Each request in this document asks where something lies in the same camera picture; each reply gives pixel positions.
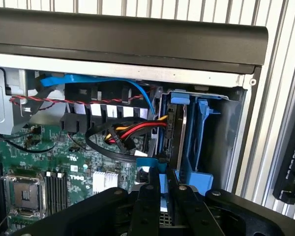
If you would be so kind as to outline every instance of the yellow cable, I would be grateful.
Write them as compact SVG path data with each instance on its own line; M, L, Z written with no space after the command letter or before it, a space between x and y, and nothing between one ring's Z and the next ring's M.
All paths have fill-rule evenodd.
M168 117L168 115L165 115L165 116L160 117L160 118L157 119L157 120L165 120L167 117ZM121 126L121 127L117 127L116 130L125 130L125 129L127 129L127 128L129 128L129 126L125 126L125 127ZM111 134L108 134L108 135L105 137L105 140L109 139L111 136L112 136Z

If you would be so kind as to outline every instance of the cpu socket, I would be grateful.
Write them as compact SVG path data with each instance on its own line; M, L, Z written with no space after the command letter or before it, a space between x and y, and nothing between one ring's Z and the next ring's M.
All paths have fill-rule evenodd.
M5 188L7 208L11 214L44 218L46 215L45 182L41 174L35 177L8 174Z

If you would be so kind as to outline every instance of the green circuit board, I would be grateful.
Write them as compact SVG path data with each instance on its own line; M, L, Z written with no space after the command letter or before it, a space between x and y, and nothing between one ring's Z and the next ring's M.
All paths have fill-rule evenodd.
M30 127L23 129L18 134L27 133ZM56 140L59 141L55 148L44 154L29 154L20 151L7 142L0 140L0 163L3 165L4 175L16 172L29 173L66 173L67 203L68 206L78 203L93 195L93 173L115 173L118 174L118 187L131 190L135 184L137 168L135 164L117 162L107 158L93 150L83 150L74 144L66 132L60 132L58 126L41 126L41 133L32 135L34 145L31 150L42 150L50 148ZM75 141L84 144L82 134L74 135ZM103 135L93 136L96 142L111 151L118 152L117 146L109 146L103 140ZM26 136L13 140L22 147L28 145ZM142 150L143 139L134 140L137 150ZM38 220L38 217L26 218L20 215L9 216L8 224L10 232Z

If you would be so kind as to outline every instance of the motherboard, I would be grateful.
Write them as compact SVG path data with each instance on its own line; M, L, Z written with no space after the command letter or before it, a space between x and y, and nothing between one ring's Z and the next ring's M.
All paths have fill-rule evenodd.
M135 164L107 158L85 145L84 136L75 134L74 141L58 126L28 126L15 135L26 134L13 142L30 150L56 146L43 154L26 153L0 140L0 166L4 181L8 231L56 213L110 187L128 191L135 184ZM118 147L104 142L103 135L92 138L114 152ZM143 139L134 139L136 150L142 150Z

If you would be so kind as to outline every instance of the blue cable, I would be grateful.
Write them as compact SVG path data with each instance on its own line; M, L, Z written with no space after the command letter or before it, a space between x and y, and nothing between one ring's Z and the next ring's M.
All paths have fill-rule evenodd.
M73 74L66 74L64 77L47 77L45 79L40 80L44 87L54 86L54 85L62 85L68 83L99 83L99 82L107 82L107 81L125 81L134 85L143 95L145 100L148 103L153 114L155 114L155 110L152 106L151 101L145 90L138 85L137 83L124 78L108 78L108 77L93 77L88 75L73 75Z

